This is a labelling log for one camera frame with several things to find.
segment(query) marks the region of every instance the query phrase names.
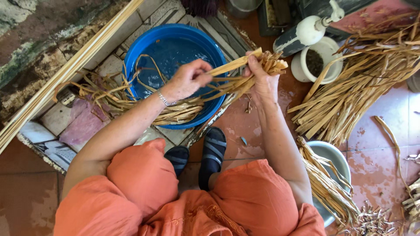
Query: blue plastic basin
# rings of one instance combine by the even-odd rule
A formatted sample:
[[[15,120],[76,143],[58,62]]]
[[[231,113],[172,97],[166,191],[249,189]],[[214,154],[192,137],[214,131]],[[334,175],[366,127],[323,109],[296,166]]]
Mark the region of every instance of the blue plastic basin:
[[[157,26],[155,28],[152,28],[145,33],[143,33],[139,38],[136,39],[136,41],[131,45],[130,49],[127,52],[127,55],[124,59],[125,65],[127,67],[127,73],[128,73],[128,81],[132,79],[132,76],[135,72],[135,62],[138,58],[138,56],[142,53],[144,53],[145,49],[151,45],[152,43],[156,43],[157,41],[160,41],[162,39],[184,39],[189,40],[192,43],[195,44],[195,46],[199,46],[209,55],[209,61],[213,65],[213,67],[218,67],[226,64],[225,57],[218,47],[218,45],[204,32],[188,26],[184,24],[165,24],[161,26]],[[156,63],[159,64],[158,58],[154,58]],[[226,77],[227,73],[220,75],[221,77]],[[136,80],[133,81],[133,87],[130,88],[131,92],[135,95],[137,99],[143,99],[147,96],[147,94],[143,93],[145,88],[141,86]],[[192,97],[196,97],[197,95],[204,94],[211,89],[201,88],[198,92],[196,92]],[[217,92],[213,92],[211,94],[205,95],[206,97],[211,97]],[[203,110],[200,112],[200,114],[194,118],[192,121],[183,123],[183,124],[176,124],[176,125],[164,125],[161,126],[163,128],[169,128],[169,129],[185,129],[185,128],[191,128],[194,126],[197,126],[206,120],[208,120],[220,107],[224,100],[225,96],[221,96],[219,98],[216,98],[214,100],[205,102]]]

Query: hand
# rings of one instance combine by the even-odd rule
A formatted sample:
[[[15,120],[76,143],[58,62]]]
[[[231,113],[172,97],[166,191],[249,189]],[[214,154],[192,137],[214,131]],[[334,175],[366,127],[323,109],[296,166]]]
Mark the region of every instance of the hand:
[[[211,69],[212,66],[202,59],[182,65],[160,92],[168,103],[187,98],[212,81],[213,77],[205,73]]]
[[[278,79],[280,75],[267,74],[255,56],[248,58],[248,66],[243,70],[243,76],[255,75],[255,85],[251,88],[252,100],[257,106],[264,103],[277,103]]]

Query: silver bracelet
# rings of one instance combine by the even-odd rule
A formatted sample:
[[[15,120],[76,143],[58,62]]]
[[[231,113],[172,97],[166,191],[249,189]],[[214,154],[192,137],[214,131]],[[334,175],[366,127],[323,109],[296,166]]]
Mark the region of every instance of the silver bracelet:
[[[159,90],[157,90],[156,91],[157,92],[157,94],[158,94],[158,96],[159,96],[159,98],[160,98],[160,100],[162,100],[162,102],[165,104],[165,105],[167,105],[167,106],[170,106],[170,105],[173,105],[173,104],[175,104],[176,102],[174,102],[174,103],[168,103],[168,101],[166,101],[166,98],[160,93],[160,91]]]

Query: white ceramic pot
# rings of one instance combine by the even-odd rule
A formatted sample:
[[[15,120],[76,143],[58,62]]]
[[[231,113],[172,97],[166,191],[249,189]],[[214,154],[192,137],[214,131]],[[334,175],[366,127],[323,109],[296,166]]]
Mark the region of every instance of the white ceramic pot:
[[[321,56],[325,68],[327,64],[332,60],[343,56],[341,53],[333,55],[339,48],[340,47],[338,44],[332,38],[322,37],[319,42],[296,53],[296,55],[293,57],[290,65],[293,76],[301,82],[315,82],[317,78],[309,72],[309,69],[306,65],[306,53],[308,50],[312,49]],[[343,60],[335,62],[328,70],[328,73],[322,80],[321,84],[328,84],[333,82],[339,76],[342,69]]]

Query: silver basin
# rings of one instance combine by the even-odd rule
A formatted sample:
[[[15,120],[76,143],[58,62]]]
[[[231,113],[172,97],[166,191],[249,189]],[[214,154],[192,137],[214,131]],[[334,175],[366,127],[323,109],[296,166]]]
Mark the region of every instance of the silver basin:
[[[337,171],[344,177],[346,180],[351,184],[352,179],[350,176],[350,169],[349,165],[347,164],[346,158],[343,156],[343,154],[336,148],[335,146],[323,142],[323,141],[309,141],[308,145],[312,148],[315,154],[329,159],[334,166],[337,168]],[[333,171],[324,166],[325,169],[328,171],[332,179],[339,183],[339,185],[347,192],[350,192],[350,188],[345,186],[343,183],[340,182],[340,180],[334,175]],[[314,206],[318,210],[319,214],[322,216],[322,219],[324,220],[324,227],[327,227],[333,221],[335,220],[335,217],[327,211],[327,209],[318,201],[318,199],[312,197]]]

